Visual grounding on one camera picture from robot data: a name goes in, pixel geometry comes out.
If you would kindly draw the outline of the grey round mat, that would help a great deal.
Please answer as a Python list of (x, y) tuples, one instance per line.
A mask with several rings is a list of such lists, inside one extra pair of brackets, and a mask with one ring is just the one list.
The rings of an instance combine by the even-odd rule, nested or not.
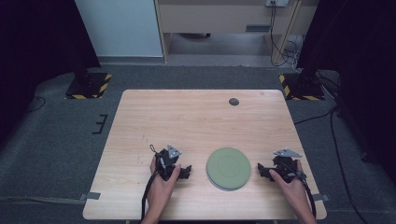
[(249, 176), (221, 176), (221, 175), (216, 175), (212, 176), (210, 175), (208, 177), (210, 183), (221, 190), (224, 191), (235, 191), (239, 190), (242, 187), (246, 185), (246, 183), (249, 180)]

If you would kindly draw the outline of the person's left hand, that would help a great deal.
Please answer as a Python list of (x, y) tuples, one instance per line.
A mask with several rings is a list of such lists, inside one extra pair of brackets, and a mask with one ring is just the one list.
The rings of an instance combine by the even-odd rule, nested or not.
[(181, 165), (177, 164), (173, 173), (167, 181), (163, 180), (160, 176), (155, 176), (148, 191), (148, 205), (168, 204), (174, 188), (176, 186), (178, 176), (180, 173)]

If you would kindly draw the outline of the person's right hand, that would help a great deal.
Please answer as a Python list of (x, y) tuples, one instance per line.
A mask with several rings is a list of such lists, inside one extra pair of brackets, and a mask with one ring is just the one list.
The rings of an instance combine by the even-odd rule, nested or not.
[(287, 183), (276, 171), (270, 170), (269, 173), (279, 186), (290, 206), (302, 207), (304, 204), (308, 204), (304, 184), (301, 180), (294, 178), (291, 182)]

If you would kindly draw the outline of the green round mat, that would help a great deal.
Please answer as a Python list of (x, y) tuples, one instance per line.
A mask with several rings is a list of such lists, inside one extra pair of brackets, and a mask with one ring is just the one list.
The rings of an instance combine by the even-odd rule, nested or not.
[(240, 150), (223, 147), (214, 151), (206, 163), (206, 175), (216, 176), (249, 176), (251, 165), (247, 156)]

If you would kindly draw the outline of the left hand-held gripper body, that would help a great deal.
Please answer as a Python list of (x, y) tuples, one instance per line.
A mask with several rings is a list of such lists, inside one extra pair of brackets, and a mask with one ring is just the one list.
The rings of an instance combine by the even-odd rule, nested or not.
[(160, 152), (155, 153), (156, 165), (155, 171), (164, 181), (167, 181), (175, 169), (176, 162), (182, 152), (172, 145), (168, 144)]

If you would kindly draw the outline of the black curtain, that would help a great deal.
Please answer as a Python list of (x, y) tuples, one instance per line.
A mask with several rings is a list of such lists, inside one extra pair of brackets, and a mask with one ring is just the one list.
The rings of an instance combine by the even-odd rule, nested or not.
[(98, 65), (75, 0), (0, 0), (0, 145), (41, 82)]
[(341, 76), (349, 127), (396, 182), (396, 0), (319, 0), (298, 65)]

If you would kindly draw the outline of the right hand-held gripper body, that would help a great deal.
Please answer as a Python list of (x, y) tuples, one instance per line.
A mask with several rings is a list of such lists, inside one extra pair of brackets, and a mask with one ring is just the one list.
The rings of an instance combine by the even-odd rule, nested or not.
[(297, 168), (297, 158), (301, 158), (302, 154), (288, 148), (274, 151), (273, 154), (275, 170), (285, 182), (290, 183), (295, 177), (306, 180), (306, 174)]

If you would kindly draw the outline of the black stand base striped tape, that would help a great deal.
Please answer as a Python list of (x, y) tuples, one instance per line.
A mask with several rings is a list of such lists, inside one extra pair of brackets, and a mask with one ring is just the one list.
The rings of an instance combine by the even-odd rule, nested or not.
[(319, 101), (324, 99), (324, 92), (317, 77), (288, 73), (281, 75), (279, 80), (286, 100)]
[(112, 76), (108, 73), (89, 73), (82, 78), (75, 77), (65, 93), (66, 99), (101, 98)]

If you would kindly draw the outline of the light wooden desk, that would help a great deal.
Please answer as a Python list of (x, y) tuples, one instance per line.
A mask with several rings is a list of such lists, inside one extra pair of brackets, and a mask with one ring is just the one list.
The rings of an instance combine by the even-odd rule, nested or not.
[(163, 57), (173, 34), (263, 34), (280, 61), (291, 35), (305, 35), (319, 0), (289, 0), (267, 7), (265, 0), (154, 0)]

